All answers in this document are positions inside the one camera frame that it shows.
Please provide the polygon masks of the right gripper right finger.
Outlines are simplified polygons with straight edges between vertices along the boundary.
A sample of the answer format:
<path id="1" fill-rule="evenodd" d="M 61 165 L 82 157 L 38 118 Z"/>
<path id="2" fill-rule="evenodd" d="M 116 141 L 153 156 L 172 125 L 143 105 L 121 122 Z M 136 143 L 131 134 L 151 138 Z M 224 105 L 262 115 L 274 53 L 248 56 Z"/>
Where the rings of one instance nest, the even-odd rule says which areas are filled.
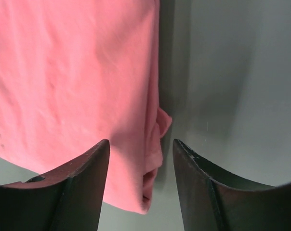
<path id="1" fill-rule="evenodd" d="M 186 231 L 291 231 L 291 182 L 279 186 L 235 175 L 173 141 Z"/>

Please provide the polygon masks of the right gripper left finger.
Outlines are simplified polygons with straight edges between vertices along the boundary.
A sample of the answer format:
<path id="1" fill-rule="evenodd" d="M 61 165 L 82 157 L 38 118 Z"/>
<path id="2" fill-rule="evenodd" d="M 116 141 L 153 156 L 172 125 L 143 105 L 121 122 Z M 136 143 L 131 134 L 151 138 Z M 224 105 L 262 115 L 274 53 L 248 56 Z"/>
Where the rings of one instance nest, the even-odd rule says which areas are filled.
<path id="1" fill-rule="evenodd" d="M 0 185 L 0 231 L 97 230 L 109 155 L 101 140 L 51 171 Z"/>

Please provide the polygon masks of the salmon pink t shirt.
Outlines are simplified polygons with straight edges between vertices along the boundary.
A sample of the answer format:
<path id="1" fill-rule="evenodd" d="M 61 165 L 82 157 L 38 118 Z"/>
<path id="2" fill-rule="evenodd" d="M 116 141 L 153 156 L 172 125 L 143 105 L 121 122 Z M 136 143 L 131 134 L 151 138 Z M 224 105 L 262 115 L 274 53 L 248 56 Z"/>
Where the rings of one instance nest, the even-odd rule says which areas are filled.
<path id="1" fill-rule="evenodd" d="M 42 174 L 107 139 L 104 202 L 147 213 L 158 70 L 157 0 L 0 0 L 0 158 Z"/>

